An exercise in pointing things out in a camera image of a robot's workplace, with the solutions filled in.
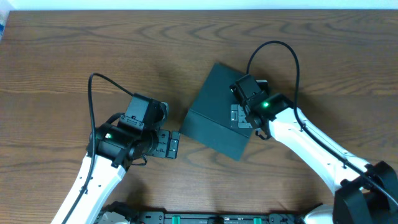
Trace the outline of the dark green gift box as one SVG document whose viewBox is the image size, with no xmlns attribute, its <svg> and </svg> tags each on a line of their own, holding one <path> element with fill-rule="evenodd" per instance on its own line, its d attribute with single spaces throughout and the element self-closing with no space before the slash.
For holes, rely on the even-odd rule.
<svg viewBox="0 0 398 224">
<path fill-rule="evenodd" d="M 252 133 L 252 129 L 230 126 L 231 105 L 238 102 L 229 86 L 242 76 L 226 65 L 214 64 L 180 128 L 183 135 L 236 161 Z"/>
</svg>

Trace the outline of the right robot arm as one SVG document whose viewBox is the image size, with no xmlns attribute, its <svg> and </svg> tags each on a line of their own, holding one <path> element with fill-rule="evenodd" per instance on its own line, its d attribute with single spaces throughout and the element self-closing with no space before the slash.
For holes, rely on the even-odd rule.
<svg viewBox="0 0 398 224">
<path fill-rule="evenodd" d="M 251 126 L 294 151 L 332 192 L 333 204 L 315 207 L 301 223 L 397 223 L 397 174 L 390 165 L 372 165 L 344 149 L 305 117 L 296 100 L 232 92 Z"/>
</svg>

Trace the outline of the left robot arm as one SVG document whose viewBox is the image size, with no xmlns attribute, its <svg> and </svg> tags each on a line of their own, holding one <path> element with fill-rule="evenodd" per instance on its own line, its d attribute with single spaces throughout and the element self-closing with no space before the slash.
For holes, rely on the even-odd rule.
<svg viewBox="0 0 398 224">
<path fill-rule="evenodd" d="M 122 202 L 105 204 L 131 166 L 147 157 L 175 159 L 180 133 L 154 126 L 124 113 L 112 115 L 91 134 L 80 170 L 53 223 L 140 223 L 140 214 Z"/>
</svg>

